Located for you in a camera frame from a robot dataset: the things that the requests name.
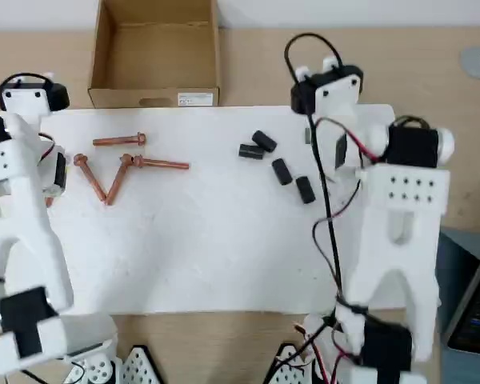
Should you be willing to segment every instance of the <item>box label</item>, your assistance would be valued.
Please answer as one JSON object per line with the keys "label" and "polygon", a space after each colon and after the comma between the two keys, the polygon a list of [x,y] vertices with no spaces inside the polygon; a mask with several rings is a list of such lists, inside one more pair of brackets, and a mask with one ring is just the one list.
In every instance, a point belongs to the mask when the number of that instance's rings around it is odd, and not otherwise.
{"label": "box label", "polygon": [[212,106],[214,94],[185,92],[178,94],[178,106]]}

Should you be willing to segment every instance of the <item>copper screw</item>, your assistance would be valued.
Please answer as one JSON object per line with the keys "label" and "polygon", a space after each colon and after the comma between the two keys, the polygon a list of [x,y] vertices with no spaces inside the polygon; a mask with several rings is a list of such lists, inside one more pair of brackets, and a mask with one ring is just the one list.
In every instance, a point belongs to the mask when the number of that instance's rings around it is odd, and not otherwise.
{"label": "copper screw", "polygon": [[98,196],[100,202],[104,202],[106,200],[106,194],[103,192],[103,189],[100,187],[98,180],[93,175],[92,171],[90,170],[89,166],[87,165],[87,156],[84,154],[77,154],[74,156],[73,164],[79,166],[82,170],[83,174],[86,176],[87,181],[92,185],[94,192]]}
{"label": "copper screw", "polygon": [[176,168],[178,170],[188,170],[190,164],[188,162],[166,162],[164,160],[152,160],[150,158],[144,158],[143,156],[134,157],[134,165],[138,168],[144,166],[156,166],[158,168]]}
{"label": "copper screw", "polygon": [[146,144],[146,135],[137,132],[136,136],[126,136],[124,138],[96,138],[93,140],[93,146],[115,146],[117,144]]}
{"label": "copper screw", "polygon": [[107,204],[108,206],[114,204],[115,197],[118,195],[119,188],[121,188],[122,181],[126,176],[126,171],[130,166],[134,164],[134,158],[131,154],[124,154],[120,157],[120,159],[121,166],[119,167],[119,170],[115,175],[114,182],[112,183],[112,187],[109,190],[109,195],[105,201],[105,204]]}

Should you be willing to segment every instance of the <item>cardboard box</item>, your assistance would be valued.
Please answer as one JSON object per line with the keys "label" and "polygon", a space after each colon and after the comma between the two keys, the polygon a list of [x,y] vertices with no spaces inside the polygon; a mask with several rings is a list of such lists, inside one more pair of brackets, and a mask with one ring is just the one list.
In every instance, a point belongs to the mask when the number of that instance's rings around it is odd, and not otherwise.
{"label": "cardboard box", "polygon": [[102,0],[89,95],[95,108],[216,106],[215,0]]}

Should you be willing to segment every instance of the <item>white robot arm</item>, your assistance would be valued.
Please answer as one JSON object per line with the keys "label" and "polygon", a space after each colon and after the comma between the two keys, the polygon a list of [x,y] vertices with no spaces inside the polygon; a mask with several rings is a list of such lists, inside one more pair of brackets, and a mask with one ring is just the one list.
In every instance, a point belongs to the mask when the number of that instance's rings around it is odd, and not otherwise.
{"label": "white robot arm", "polygon": [[[324,59],[317,74],[307,67],[293,71],[288,50],[300,37],[318,38],[335,53]],[[351,260],[343,271],[338,303],[328,325],[316,315],[306,318],[307,337],[322,331],[316,347],[329,372],[338,366],[342,384],[423,384],[425,378],[411,372],[410,366],[412,360],[428,360],[434,343],[439,305],[435,261],[450,185],[450,172],[438,166],[446,164],[454,152],[453,135],[411,116],[378,126],[360,120],[355,106],[363,72],[344,65],[336,49],[321,36],[302,34],[292,39],[286,48],[286,63],[295,81],[293,111],[307,115],[310,123],[322,121],[321,130],[343,127],[348,131],[338,135],[341,145],[336,147],[335,168],[354,168],[361,180],[355,196],[356,215],[347,215],[348,222],[342,223],[349,229],[350,240],[339,247],[348,248]],[[360,153],[368,160],[364,166],[359,166]],[[389,273],[400,277],[406,292],[409,329],[368,314],[375,290]],[[349,351],[350,358],[336,362],[341,359],[340,350]]]}
{"label": "white robot arm", "polygon": [[[24,77],[40,78],[37,83]],[[42,140],[41,119],[67,108],[66,88],[36,74],[9,77],[0,85],[0,197],[11,197],[6,217],[0,207],[0,282],[5,281],[11,247],[22,242],[40,271],[39,287],[8,295],[0,283],[0,374],[24,370],[54,358],[99,366],[89,376],[108,382],[114,367],[117,329],[104,314],[59,316],[73,305],[73,289],[61,243],[52,231],[45,197],[66,185],[63,149]]]}

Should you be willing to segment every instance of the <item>styrofoam board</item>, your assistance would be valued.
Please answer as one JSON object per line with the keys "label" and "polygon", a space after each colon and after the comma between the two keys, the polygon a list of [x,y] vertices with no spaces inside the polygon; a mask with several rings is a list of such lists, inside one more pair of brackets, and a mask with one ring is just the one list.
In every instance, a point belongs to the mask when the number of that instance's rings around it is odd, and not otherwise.
{"label": "styrofoam board", "polygon": [[[361,120],[391,122],[390,106],[359,106]],[[309,313],[334,304],[334,284],[314,248],[311,227],[325,215],[306,118],[285,106],[68,110],[42,124],[72,159],[89,157],[108,190],[124,153],[190,162],[189,171],[132,169],[114,206],[104,206],[79,168],[68,169],[66,192],[50,208],[64,248],[75,303],[72,314],[271,310]],[[262,161],[238,157],[241,143],[263,130],[278,148]],[[93,138],[147,134],[136,145],[93,147]],[[318,142],[331,172],[335,140],[322,125]],[[294,178],[307,175],[317,201],[303,205],[295,184],[280,186],[271,168],[284,158]],[[352,185],[333,186],[335,207]],[[8,207],[4,201],[4,210]],[[326,250],[327,225],[318,235]],[[338,230],[349,241],[348,228]],[[341,253],[342,263],[350,256]],[[17,245],[7,270],[7,289],[42,283],[42,271]],[[403,304],[401,291],[384,285],[375,308]]]}

